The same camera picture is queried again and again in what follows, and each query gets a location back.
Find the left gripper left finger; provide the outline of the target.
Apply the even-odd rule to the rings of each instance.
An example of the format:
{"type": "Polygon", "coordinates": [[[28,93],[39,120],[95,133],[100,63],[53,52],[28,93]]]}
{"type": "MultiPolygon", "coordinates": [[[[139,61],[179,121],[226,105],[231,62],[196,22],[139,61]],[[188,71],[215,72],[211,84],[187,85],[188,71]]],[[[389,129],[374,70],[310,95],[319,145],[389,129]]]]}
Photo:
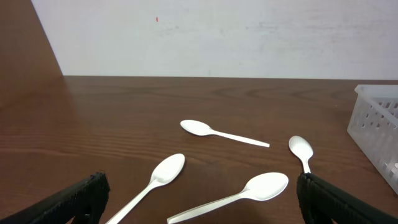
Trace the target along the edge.
{"type": "Polygon", "coordinates": [[[38,203],[1,220],[1,224],[97,224],[106,208],[110,187],[97,172],[38,203]]]}

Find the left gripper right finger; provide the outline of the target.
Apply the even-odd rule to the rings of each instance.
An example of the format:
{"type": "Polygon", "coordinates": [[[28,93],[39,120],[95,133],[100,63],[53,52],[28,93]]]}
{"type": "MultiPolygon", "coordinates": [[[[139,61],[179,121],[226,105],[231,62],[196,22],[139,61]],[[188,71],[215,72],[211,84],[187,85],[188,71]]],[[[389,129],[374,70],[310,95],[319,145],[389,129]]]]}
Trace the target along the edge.
{"type": "Polygon", "coordinates": [[[306,224],[397,224],[396,217],[370,206],[315,174],[299,175],[297,197],[306,224]]]}

